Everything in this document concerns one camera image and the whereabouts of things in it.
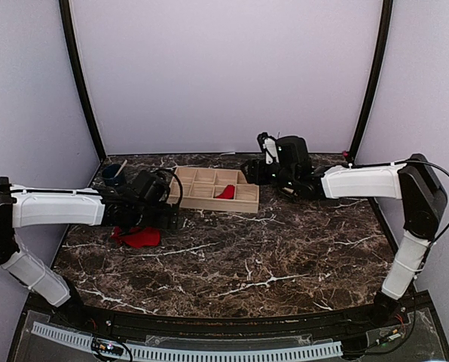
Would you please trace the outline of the plain red sock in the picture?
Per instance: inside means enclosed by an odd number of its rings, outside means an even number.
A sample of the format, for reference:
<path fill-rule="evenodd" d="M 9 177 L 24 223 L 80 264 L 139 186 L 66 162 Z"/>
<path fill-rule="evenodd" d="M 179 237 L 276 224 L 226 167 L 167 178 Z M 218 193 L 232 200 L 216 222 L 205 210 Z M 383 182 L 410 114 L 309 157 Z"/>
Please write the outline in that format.
<path fill-rule="evenodd" d="M 118 227 L 113 229 L 111 239 L 118 244 L 125 244 L 128 247 L 140 249 L 143 247 L 156 247 L 159 245 L 161 236 L 156 228 L 146 227 L 144 229 L 132 228 L 129 233 Z"/>

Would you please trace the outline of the wooden compartment tray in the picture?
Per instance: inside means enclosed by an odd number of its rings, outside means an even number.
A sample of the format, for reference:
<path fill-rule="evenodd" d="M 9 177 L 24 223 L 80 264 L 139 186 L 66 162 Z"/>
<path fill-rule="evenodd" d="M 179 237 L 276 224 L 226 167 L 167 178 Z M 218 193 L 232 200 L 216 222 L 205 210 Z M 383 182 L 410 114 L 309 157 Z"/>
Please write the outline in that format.
<path fill-rule="evenodd" d="M 168 203 L 221 212 L 257 213 L 259 187 L 249 184 L 240 170 L 178 167 L 170 182 Z"/>

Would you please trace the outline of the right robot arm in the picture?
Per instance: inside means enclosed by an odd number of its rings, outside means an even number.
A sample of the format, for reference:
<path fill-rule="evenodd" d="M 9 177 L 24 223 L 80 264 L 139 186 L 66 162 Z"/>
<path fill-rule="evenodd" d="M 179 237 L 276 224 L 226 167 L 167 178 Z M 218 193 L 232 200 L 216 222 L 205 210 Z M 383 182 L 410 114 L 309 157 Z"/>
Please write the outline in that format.
<path fill-rule="evenodd" d="M 420 273 L 447 206 L 447 193 L 425 156 L 414 154 L 404 161 L 373 166 L 318 168 L 253 159 L 240 169 L 248 183 L 286 189 L 295 198 L 392 198 L 402 202 L 404 234 L 380 291 L 388 298 L 368 311 L 373 326 L 386 326 L 397 314 L 392 299 L 401 299 Z"/>

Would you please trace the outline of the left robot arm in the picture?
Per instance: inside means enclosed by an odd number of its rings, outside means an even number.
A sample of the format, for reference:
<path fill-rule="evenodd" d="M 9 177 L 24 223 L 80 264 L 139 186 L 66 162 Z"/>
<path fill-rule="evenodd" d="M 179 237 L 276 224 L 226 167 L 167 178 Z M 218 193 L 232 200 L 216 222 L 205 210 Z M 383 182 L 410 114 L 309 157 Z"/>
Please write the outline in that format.
<path fill-rule="evenodd" d="M 0 177 L 0 268 L 8 271 L 50 305 L 74 329 L 90 322 L 89 311 L 70 281 L 51 271 L 16 236 L 32 225 L 117 226 L 125 235 L 147 227 L 176 230 L 182 226 L 179 203 L 168 204 L 170 188 L 152 173 L 117 187 L 35 189 Z"/>

